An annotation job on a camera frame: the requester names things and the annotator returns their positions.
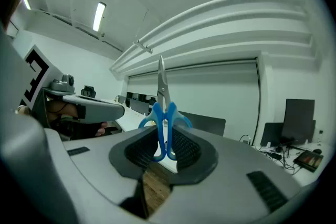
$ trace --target blue scissors handle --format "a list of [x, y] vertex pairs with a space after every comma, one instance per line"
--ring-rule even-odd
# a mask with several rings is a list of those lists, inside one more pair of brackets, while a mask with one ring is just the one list
[[164, 145], [163, 127], [162, 127], [162, 121], [164, 120], [164, 118], [165, 118], [165, 113], [162, 112], [159, 103], [155, 103], [153, 105], [151, 113], [147, 117], [145, 117], [139, 124], [139, 128], [142, 128], [145, 126], [145, 124], [148, 121], [154, 121], [156, 123], [157, 137], [159, 140], [161, 154], [159, 156], [153, 157], [154, 162], [162, 161], [163, 158], [166, 156], [166, 148]]
[[192, 128], [190, 120], [182, 115], [178, 110], [174, 102], [169, 104], [168, 110], [165, 113], [165, 118], [168, 120], [168, 139], [167, 139], [167, 156], [169, 159], [176, 161], [176, 156], [172, 154], [172, 139], [173, 139], [173, 126], [176, 120], [182, 120], [185, 124]]

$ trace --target black monitor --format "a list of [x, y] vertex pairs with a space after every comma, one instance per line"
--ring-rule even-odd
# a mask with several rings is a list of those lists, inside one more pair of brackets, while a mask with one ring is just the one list
[[287, 99], [280, 142], [303, 144], [311, 137], [315, 100]]
[[278, 146], [280, 144], [280, 137], [283, 126], [284, 125], [282, 122], [265, 123], [260, 146], [267, 146], [268, 142], [271, 143], [271, 146]]
[[[201, 116], [182, 111], [179, 112], [190, 120], [193, 128], [223, 136], [226, 123], [224, 119]], [[175, 124], [185, 125], [182, 121], [176, 122]]]
[[126, 97], [118, 95], [118, 102], [121, 103], [121, 104], [124, 104], [124, 102], [126, 102]]
[[131, 99], [130, 100], [130, 108], [132, 110], [135, 110], [141, 114], [144, 114], [147, 116], [148, 115], [148, 111], [149, 111], [149, 104], [145, 103], [145, 102], [141, 102], [135, 99]]

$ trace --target black rubber pad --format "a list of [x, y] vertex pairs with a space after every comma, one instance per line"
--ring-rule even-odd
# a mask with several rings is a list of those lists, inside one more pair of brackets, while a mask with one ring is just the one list
[[277, 210], [287, 202], [287, 198], [262, 171], [249, 173], [247, 177], [256, 188], [270, 212]]
[[83, 152], [86, 152], [86, 151], [90, 151], [87, 147], [83, 146], [83, 147], [79, 147], [79, 148], [74, 148], [72, 150], [68, 150], [68, 154], [69, 156], [74, 156], [74, 155], [77, 155], [77, 154], [80, 154], [80, 153], [83, 153]]

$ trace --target roller blind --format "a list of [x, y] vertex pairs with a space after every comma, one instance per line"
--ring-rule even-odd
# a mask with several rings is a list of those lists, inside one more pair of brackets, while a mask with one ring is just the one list
[[[226, 120], [224, 136], [253, 138], [259, 89], [255, 63], [238, 63], [167, 72], [171, 101], [178, 110]], [[157, 95], [157, 73], [130, 77], [128, 92]]]

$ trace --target scissors blade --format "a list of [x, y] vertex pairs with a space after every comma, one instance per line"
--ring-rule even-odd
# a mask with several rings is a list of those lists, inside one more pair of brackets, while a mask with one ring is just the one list
[[168, 89], [168, 81], [167, 81], [167, 75], [166, 70], [164, 67], [164, 61], [162, 56], [159, 57], [159, 77], [158, 77], [158, 85], [157, 85], [157, 101], [163, 110], [163, 97], [166, 103], [166, 109], [168, 108], [170, 104], [170, 95], [169, 95], [169, 89]]

